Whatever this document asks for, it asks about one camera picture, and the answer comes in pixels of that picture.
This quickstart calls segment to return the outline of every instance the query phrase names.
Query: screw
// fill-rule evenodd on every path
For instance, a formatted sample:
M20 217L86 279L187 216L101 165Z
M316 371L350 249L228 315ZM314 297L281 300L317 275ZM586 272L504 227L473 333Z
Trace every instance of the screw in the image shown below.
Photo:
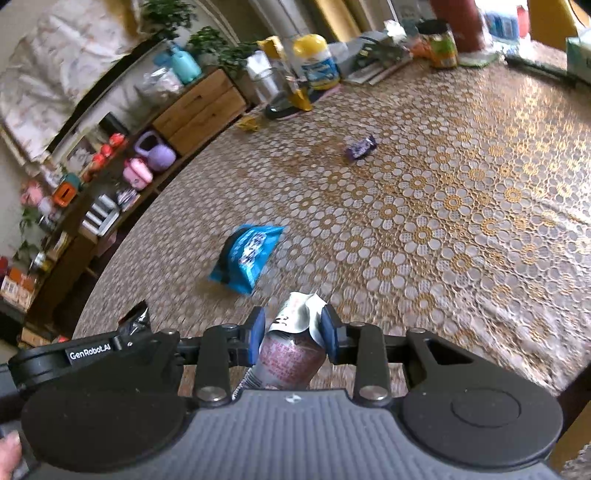
M366 400L380 401L388 396L388 390L377 385L365 385L359 390L359 395Z
M226 391L221 387L208 386L197 390L197 398L203 401L218 402L226 397Z

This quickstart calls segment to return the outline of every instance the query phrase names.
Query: lace tablecloth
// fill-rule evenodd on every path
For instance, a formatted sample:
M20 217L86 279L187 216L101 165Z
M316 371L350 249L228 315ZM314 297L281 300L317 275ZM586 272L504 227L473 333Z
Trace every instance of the lace tablecloth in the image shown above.
M556 394L591 338L590 99L502 63L414 63L256 133L231 127L135 225L76 335L141 299L155 330L193 336L318 291L346 322L424 327ZM348 164L370 134L374 154ZM207 279L243 223L285 226L251 297ZM312 387L353 375L325 364ZM404 391L394 367L392 383Z

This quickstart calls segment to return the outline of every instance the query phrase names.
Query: pink bag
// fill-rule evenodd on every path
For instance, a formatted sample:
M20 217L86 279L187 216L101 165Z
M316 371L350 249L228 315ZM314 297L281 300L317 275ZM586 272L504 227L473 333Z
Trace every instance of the pink bag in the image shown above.
M128 158L125 160L123 178L136 190L143 190L152 183L154 176L142 160Z

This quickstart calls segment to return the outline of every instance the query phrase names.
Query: pink toy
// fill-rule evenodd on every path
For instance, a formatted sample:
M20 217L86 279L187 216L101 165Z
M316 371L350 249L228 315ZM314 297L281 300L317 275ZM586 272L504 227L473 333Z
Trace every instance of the pink toy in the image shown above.
M152 183L154 177L141 159L129 158L125 160L123 178L136 190L143 190Z
M21 185L21 204L24 206L36 207L44 196L43 188L36 180L23 182Z
M158 145L151 148L150 151L144 150L140 147L142 142L149 137L154 137ZM147 131L135 143L135 152L148 160L148 166L153 171L164 171L171 166L177 159L177 154L172 148L165 145L158 134L152 130Z

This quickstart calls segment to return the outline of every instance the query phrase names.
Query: wooden drawer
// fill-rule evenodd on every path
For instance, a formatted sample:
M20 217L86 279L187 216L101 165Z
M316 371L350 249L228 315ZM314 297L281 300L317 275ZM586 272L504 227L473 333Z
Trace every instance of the wooden drawer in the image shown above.
M195 115L232 88L223 70L216 70L196 84L154 121L154 128L170 138Z
M242 95L231 88L192 117L168 141L181 155L187 155L221 131L245 108Z

